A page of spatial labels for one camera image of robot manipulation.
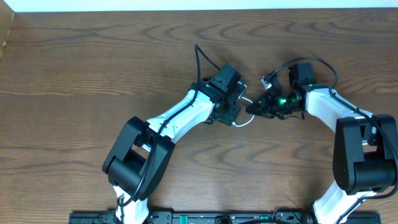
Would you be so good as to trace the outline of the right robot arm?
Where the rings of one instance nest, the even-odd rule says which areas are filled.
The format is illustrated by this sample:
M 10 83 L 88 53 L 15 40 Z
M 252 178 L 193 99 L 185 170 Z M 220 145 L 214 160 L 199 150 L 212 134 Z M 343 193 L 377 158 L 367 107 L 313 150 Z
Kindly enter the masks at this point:
M 367 200 L 381 200 L 397 193 L 397 123 L 388 114 L 376 115 L 355 106 L 335 90 L 318 83 L 310 58 L 282 65 L 288 69 L 290 93 L 284 94 L 277 71 L 261 80 L 262 96 L 246 112 L 267 119 L 286 120 L 308 113 L 335 134 L 334 181 L 312 204 L 302 223 L 346 223 Z

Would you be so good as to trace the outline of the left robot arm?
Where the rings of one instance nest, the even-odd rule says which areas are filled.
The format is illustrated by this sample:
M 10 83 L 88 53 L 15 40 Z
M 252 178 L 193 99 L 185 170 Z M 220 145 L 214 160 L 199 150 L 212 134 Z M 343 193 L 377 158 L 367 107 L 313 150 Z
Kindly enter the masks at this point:
M 162 180 L 176 142 L 206 120 L 231 126 L 241 109 L 236 100 L 245 91 L 241 75 L 223 65 L 215 77 L 192 83 L 187 95 L 166 112 L 126 122 L 102 166 L 117 196 L 116 223 L 146 220 L 147 199 Z

